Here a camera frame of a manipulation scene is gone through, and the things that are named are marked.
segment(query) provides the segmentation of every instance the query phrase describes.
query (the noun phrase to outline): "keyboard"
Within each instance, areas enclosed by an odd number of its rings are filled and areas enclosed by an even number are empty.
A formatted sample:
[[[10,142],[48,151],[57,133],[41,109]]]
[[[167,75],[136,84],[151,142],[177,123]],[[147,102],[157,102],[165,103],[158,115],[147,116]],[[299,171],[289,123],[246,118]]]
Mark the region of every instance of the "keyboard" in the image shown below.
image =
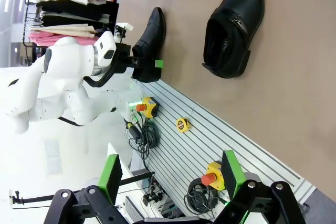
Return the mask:
[[[129,215],[129,217],[134,222],[144,219],[144,216],[139,212],[139,210],[136,208],[136,206],[133,204],[133,202],[128,196],[126,196],[125,199],[125,210],[126,213]]]

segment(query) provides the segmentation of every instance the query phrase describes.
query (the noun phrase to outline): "bolt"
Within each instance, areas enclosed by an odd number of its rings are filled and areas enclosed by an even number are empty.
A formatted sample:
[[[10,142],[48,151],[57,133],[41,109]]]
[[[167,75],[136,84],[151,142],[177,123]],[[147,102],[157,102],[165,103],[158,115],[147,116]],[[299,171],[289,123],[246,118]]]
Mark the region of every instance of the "bolt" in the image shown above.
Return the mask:
[[[276,187],[278,190],[282,190],[283,189],[283,185],[282,184],[277,184]]]
[[[248,183],[248,185],[247,185],[249,188],[255,188],[255,186],[256,186],[256,183],[254,183],[254,182],[250,182],[250,183]]]

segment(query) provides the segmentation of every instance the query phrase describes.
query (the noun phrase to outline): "orange button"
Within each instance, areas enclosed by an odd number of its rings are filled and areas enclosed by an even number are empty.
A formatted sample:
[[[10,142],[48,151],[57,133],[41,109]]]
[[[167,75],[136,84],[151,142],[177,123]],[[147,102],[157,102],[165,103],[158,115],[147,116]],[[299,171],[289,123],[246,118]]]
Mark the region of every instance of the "orange button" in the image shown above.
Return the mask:
[[[136,107],[138,112],[146,110],[145,104],[138,104]]]
[[[208,186],[211,183],[215,182],[216,179],[217,179],[216,174],[208,173],[202,176],[201,181],[203,185]]]

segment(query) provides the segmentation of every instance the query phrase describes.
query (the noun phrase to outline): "green led light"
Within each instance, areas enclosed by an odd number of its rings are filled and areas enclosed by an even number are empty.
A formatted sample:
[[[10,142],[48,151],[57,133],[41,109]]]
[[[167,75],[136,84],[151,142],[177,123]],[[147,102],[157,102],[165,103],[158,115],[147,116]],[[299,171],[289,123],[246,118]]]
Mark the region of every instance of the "green led light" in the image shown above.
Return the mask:
[[[129,107],[137,106],[138,104],[142,104],[142,101],[139,102],[131,102],[128,104]]]

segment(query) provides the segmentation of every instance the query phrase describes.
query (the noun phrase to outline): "tape measure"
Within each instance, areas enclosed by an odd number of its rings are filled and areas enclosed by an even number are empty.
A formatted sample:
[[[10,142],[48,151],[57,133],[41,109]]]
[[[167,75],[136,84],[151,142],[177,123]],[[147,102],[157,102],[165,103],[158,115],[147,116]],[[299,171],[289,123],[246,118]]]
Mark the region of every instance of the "tape measure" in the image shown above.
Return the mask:
[[[186,132],[190,129],[190,124],[187,118],[180,118],[176,122],[176,127],[180,132]]]

